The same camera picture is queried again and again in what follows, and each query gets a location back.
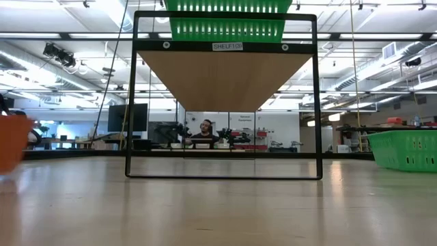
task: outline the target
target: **ceiling duct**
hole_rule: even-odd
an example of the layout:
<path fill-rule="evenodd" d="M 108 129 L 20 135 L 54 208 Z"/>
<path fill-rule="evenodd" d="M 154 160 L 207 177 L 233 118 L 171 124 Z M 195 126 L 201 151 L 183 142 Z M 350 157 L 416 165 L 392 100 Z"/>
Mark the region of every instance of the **ceiling duct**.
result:
<path fill-rule="evenodd" d="M 434 42 L 414 42 L 414 43 L 405 43 L 405 42 L 394 42 L 384 47 L 384 54 L 377 56 L 367 62 L 359 66 L 356 69 L 356 77 L 358 81 L 362 81 L 367 79 L 383 70 L 389 68 L 389 65 L 395 62 L 405 62 L 411 59 L 413 56 L 420 53 L 422 50 L 430 47 L 435 44 Z M 394 51 L 394 53 L 387 54 L 387 51 Z M 352 71 L 347 75 L 341 77 L 336 84 L 330 88 L 329 90 L 342 90 L 349 85 L 353 85 L 356 83 L 357 78 L 355 78 L 355 73 Z"/>

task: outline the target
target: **green basket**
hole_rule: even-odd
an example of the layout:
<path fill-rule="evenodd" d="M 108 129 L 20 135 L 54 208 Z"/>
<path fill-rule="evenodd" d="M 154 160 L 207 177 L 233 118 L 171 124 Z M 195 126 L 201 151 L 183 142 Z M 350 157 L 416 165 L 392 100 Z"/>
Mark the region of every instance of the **green basket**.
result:
<path fill-rule="evenodd" d="M 292 0 L 167 0 L 171 11 L 286 13 Z M 170 18 L 176 41 L 275 42 L 282 41 L 284 20 Z"/>
<path fill-rule="evenodd" d="M 376 164 L 409 172 L 437 172 L 437 131 L 387 131 L 368 135 Z"/>

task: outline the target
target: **monitor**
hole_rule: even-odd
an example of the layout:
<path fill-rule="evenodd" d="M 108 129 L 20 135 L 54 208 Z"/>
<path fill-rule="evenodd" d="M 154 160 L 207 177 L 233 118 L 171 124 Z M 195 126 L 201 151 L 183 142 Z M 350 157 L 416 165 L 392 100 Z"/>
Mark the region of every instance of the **monitor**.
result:
<path fill-rule="evenodd" d="M 172 128 L 178 124 L 178 122 L 149 122 L 147 138 L 158 144 L 175 143 L 178 140 L 178 133 Z"/>
<path fill-rule="evenodd" d="M 147 131 L 147 103 L 135 104 L 133 106 L 134 122 L 133 131 Z M 116 105 L 109 107 L 108 131 L 121 132 L 123 128 L 124 112 L 126 105 Z M 129 129 L 129 115 L 126 116 L 124 131 Z"/>

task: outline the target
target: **ceiling light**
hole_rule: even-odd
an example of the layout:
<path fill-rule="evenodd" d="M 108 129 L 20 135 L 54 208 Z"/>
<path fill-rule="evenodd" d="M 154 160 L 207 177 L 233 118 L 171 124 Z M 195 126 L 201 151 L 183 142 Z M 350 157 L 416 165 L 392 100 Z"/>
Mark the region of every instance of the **ceiling light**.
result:
<path fill-rule="evenodd" d="M 9 94 L 11 94 L 13 96 L 20 96 L 20 97 L 31 99 L 31 100 L 39 100 L 40 99 L 39 97 L 34 96 L 32 94 L 29 94 L 27 92 L 21 92 L 21 93 L 9 92 Z"/>
<path fill-rule="evenodd" d="M 370 94 L 382 94 L 382 95 L 402 95 L 409 94 L 410 92 L 370 92 Z"/>
<path fill-rule="evenodd" d="M 77 83 L 77 82 L 75 82 L 75 81 L 72 81 L 72 80 L 66 79 L 65 77 L 63 77 L 62 79 L 63 79 L 64 81 L 67 81 L 67 82 L 69 82 L 69 83 L 75 85 L 76 87 L 81 88 L 82 90 L 89 90 L 88 87 L 83 86 L 83 85 L 81 85 L 81 84 L 79 84 L 79 83 Z"/>
<path fill-rule="evenodd" d="M 328 117 L 328 119 L 329 119 L 330 122 L 337 122 L 337 121 L 340 121 L 340 114 L 339 114 L 339 113 L 336 113 L 335 115 L 330 115 L 330 116 Z"/>
<path fill-rule="evenodd" d="M 420 33 L 367 33 L 367 34 L 354 34 L 356 39 L 419 39 L 423 34 Z M 340 39 L 352 39 L 352 34 L 341 34 Z"/>
<path fill-rule="evenodd" d="M 58 33 L 0 33 L 0 38 L 61 38 Z"/>
<path fill-rule="evenodd" d="M 367 106 L 370 106 L 370 105 L 372 105 L 372 104 L 373 104 L 373 102 L 361 102 L 360 104 L 358 104 L 358 107 L 359 107 L 359 108 L 367 107 Z M 354 105 L 350 105 L 348 108 L 349 108 L 349 109 L 356 109 L 356 104 L 354 104 Z"/>
<path fill-rule="evenodd" d="M 423 89 L 427 89 L 430 87 L 434 87 L 437 86 L 437 79 L 433 80 L 433 81 L 428 81 L 428 82 L 422 82 L 418 85 L 412 86 L 410 87 L 410 91 L 417 91 L 417 90 L 423 90 Z"/>
<path fill-rule="evenodd" d="M 284 39 L 312 39 L 313 35 L 311 33 L 284 33 L 282 38 Z M 318 39 L 328 39 L 330 38 L 329 33 L 318 33 Z"/>
<path fill-rule="evenodd" d="M 19 59 L 13 55 L 9 55 L 8 53 L 4 53 L 3 51 L 0 51 L 0 55 L 5 56 L 12 61 L 19 63 L 27 68 L 26 72 L 23 72 L 23 75 L 29 77 L 30 79 L 34 81 L 38 81 L 41 83 L 56 83 L 57 81 L 57 75 L 53 74 L 52 72 L 49 72 L 45 69 L 40 69 L 39 66 L 32 64 L 28 61 Z"/>
<path fill-rule="evenodd" d="M 171 38 L 171 33 L 158 33 L 159 38 Z"/>
<path fill-rule="evenodd" d="M 166 18 L 156 17 L 155 20 L 157 23 L 164 24 L 164 23 L 168 23 L 170 21 L 170 18 L 168 18 L 168 17 L 166 17 Z"/>
<path fill-rule="evenodd" d="M 148 33 L 138 33 L 138 38 L 149 38 Z"/>
<path fill-rule="evenodd" d="M 396 84 L 396 82 L 394 82 L 394 81 L 383 83 L 382 85 L 378 85 L 377 87 L 371 89 L 371 91 L 383 90 L 383 89 L 386 89 L 394 84 Z"/>
<path fill-rule="evenodd" d="M 436 95 L 437 92 L 415 92 L 418 95 Z"/>
<path fill-rule="evenodd" d="M 378 103 L 388 103 L 388 102 L 390 102 L 390 101 L 392 101 L 392 100 L 395 100 L 396 98 L 399 98 L 399 97 L 400 97 L 400 96 L 392 96 L 392 97 L 390 97 L 390 98 L 385 98 L 385 99 L 379 101 Z"/>
<path fill-rule="evenodd" d="M 41 124 L 54 124 L 55 122 L 53 120 L 40 120 Z"/>
<path fill-rule="evenodd" d="M 87 39 L 87 38 L 108 38 L 117 39 L 118 33 L 70 33 L 70 38 L 73 39 Z M 132 33 L 121 33 L 120 39 L 130 39 L 133 37 Z"/>

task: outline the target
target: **orange basket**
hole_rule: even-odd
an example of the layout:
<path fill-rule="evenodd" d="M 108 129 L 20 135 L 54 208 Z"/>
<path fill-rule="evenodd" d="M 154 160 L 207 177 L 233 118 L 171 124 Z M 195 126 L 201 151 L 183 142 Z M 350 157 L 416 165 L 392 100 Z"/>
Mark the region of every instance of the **orange basket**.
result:
<path fill-rule="evenodd" d="M 0 174 L 12 172 L 23 157 L 32 121 L 22 115 L 0 115 Z"/>

